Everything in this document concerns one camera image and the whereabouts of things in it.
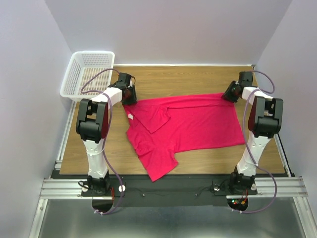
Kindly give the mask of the pink t shirt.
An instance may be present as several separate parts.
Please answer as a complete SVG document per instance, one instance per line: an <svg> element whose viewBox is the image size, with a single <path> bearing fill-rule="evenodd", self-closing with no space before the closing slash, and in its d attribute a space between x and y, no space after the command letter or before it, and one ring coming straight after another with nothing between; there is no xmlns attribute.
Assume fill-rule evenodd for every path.
<svg viewBox="0 0 317 238"><path fill-rule="evenodd" d="M178 165L175 153L245 142L234 104L220 93L140 100L124 110L127 138L151 181Z"/></svg>

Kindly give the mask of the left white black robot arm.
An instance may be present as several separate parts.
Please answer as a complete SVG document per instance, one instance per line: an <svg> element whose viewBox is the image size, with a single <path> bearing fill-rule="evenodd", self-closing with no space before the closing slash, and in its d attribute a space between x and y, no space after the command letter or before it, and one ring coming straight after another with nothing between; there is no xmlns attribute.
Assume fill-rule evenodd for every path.
<svg viewBox="0 0 317 238"><path fill-rule="evenodd" d="M79 104L76 133L83 141L89 164L86 181L79 182L84 192L92 191L98 195L106 195L110 188L108 161L105 158L105 142L113 116L113 106L117 103L133 105L137 103L134 76L117 72L118 80L105 91L85 90L90 82L109 71L104 69L91 78L81 88L82 94L98 93L91 99L82 99Z"/></svg>

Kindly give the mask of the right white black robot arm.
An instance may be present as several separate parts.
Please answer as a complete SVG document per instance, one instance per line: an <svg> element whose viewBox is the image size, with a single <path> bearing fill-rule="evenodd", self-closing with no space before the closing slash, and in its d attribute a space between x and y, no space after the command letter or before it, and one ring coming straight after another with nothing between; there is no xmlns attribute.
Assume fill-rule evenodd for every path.
<svg viewBox="0 0 317 238"><path fill-rule="evenodd" d="M253 73L254 71L240 72L238 81L232 81L222 95L222 99L229 102L236 103L239 98L246 101L242 122L245 122L247 107L251 105L248 118L249 137L242 131L246 148L228 181L228 188L233 193L256 190L255 177L261 155L282 126L284 101L270 96L275 91L274 85L270 92L254 86Z"/></svg>

